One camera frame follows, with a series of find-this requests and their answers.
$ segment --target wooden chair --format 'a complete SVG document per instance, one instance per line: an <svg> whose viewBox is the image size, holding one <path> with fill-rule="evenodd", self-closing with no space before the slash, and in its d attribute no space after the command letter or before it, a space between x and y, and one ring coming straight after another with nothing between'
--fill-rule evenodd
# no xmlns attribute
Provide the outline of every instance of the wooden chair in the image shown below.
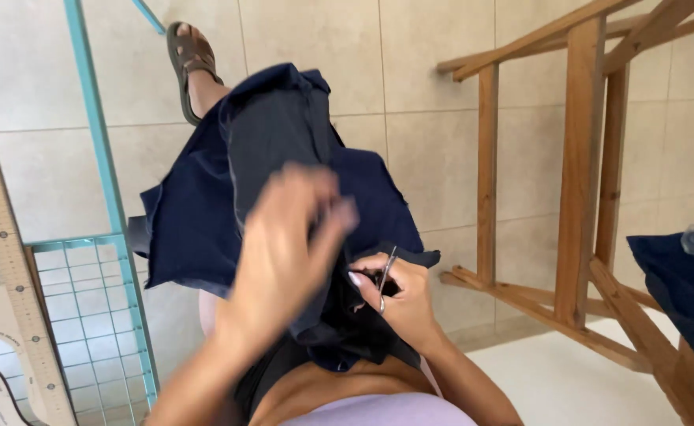
<svg viewBox="0 0 694 426"><path fill-rule="evenodd" d="M694 353L683 338L678 349L673 347L642 310L640 305L660 310L651 296L612 275L629 62L647 49L694 33L694 19L681 24L694 12L694 0L661 0L647 15L607 23L607 15L639 1L594 0L508 45L437 65L438 72L452 73L454 81L479 75L477 272L455 266L442 273L442 282L489 293L626 368L652 374L684 423L694 425ZM606 54L605 40L613 38L622 40ZM567 99L557 282L550 292L495 279L498 70L509 59L558 49L568 50ZM607 116L600 144L606 77ZM589 281L602 299L588 298ZM587 313L616 318L636 350L588 330Z"/></svg>

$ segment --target dark fabric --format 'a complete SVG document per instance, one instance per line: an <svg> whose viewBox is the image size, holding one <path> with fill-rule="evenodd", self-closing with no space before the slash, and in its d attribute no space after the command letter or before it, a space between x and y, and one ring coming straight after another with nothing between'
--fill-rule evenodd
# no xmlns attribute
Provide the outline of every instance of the dark fabric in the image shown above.
<svg viewBox="0 0 694 426"><path fill-rule="evenodd" d="M694 256L681 246L681 234L628 237L645 283L694 351Z"/></svg>
<svg viewBox="0 0 694 426"><path fill-rule="evenodd" d="M361 357L381 363L399 340L372 309L352 312L362 299L347 276L356 259L351 253L396 244L401 257L414 255L406 260L430 267L438 252L423 254L380 156L344 148L329 122L328 93L318 71L281 64L249 77L208 112L166 178L142 194L149 233L145 288L175 281L226 297L244 218L268 176L285 161L326 164L339 176L342 195L354 197L360 224L289 331L319 365L345 371Z"/></svg>
<svg viewBox="0 0 694 426"><path fill-rule="evenodd" d="M399 340L390 355L420 370L420 356L408 344ZM239 379L234 388L234 401L243 418L249 421L263 396L286 373L311 361L310 351L295 342L290 334L284 334L250 369Z"/></svg>

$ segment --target hand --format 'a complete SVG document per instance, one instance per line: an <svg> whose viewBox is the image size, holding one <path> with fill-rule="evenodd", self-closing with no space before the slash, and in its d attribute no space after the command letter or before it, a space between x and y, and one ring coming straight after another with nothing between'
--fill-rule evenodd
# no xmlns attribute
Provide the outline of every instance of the hand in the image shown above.
<svg viewBox="0 0 694 426"><path fill-rule="evenodd" d="M319 212L325 218L308 244ZM354 203L339 197L334 173L284 165L247 216L233 292L217 309L216 328L235 324L250 346L265 350L323 284L357 224Z"/></svg>
<svg viewBox="0 0 694 426"><path fill-rule="evenodd" d="M352 282L360 289L363 300L376 312L381 307L379 290L368 277L357 271L380 271L388 259L387 254L378 253L361 258L350 266ZM389 277L400 290L392 297L383 296L383 317L400 338L423 355L426 348L436 345L439 337L444 335L431 308L429 270L397 258L389 270Z"/></svg>

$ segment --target black shorts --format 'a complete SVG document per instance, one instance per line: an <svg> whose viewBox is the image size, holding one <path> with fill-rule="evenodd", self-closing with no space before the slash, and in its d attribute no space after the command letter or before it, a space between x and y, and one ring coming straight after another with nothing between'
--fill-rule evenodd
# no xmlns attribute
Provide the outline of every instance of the black shorts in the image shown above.
<svg viewBox="0 0 694 426"><path fill-rule="evenodd" d="M404 341L398 340L398 343L390 351L390 355L420 370L420 355ZM239 379L239 383L234 389L234 401L238 404L244 421L249 421L257 409L257 404L279 379L310 361L308 348L296 344L292 336L285 333Z"/></svg>

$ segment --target purple shirt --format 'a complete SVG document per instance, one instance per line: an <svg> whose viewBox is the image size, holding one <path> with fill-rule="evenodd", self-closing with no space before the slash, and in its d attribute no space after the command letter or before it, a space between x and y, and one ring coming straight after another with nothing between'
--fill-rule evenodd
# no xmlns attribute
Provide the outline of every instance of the purple shirt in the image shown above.
<svg viewBox="0 0 694 426"><path fill-rule="evenodd" d="M462 410L429 395L410 392L394 395L361 395L325 404L282 426L476 426Z"/></svg>

